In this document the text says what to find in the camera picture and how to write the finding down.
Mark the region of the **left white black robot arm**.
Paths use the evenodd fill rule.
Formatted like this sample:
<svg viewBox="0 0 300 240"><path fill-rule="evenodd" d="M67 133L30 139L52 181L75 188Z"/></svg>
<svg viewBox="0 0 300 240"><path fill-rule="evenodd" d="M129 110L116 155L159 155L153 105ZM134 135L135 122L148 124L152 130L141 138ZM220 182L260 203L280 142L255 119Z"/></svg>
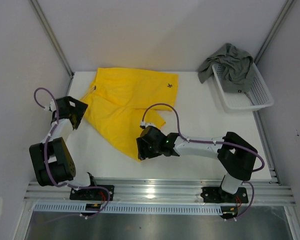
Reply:
<svg viewBox="0 0 300 240"><path fill-rule="evenodd" d="M52 100L51 128L44 139L29 147L34 173L42 187L70 186L81 189L87 200L98 196L99 188L92 183L92 174L83 160L74 161L66 145L68 137L80 126L88 105L71 96Z"/></svg>

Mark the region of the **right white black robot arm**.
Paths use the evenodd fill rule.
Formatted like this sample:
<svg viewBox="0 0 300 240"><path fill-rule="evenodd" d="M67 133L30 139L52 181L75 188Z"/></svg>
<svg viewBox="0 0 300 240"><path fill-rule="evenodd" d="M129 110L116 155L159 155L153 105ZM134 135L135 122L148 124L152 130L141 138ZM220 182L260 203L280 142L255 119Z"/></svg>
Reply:
<svg viewBox="0 0 300 240"><path fill-rule="evenodd" d="M181 133L162 133L154 126L144 127L136 139L138 159L198 156L218 160L226 173L219 187L204 187L201 197L206 203L247 203L247 192L241 186L251 179L257 150L234 132L222 138L189 138Z"/></svg>

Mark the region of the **yellow shorts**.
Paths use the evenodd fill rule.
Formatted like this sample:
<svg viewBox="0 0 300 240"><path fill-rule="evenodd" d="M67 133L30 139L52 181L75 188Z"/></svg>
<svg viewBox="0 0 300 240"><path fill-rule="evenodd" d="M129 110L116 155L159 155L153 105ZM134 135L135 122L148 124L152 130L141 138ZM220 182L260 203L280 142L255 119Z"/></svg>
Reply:
<svg viewBox="0 0 300 240"><path fill-rule="evenodd" d="M166 121L158 112L175 105L178 86L174 73L99 68L81 98L88 105L84 117L114 148L137 160L141 121L163 127Z"/></svg>

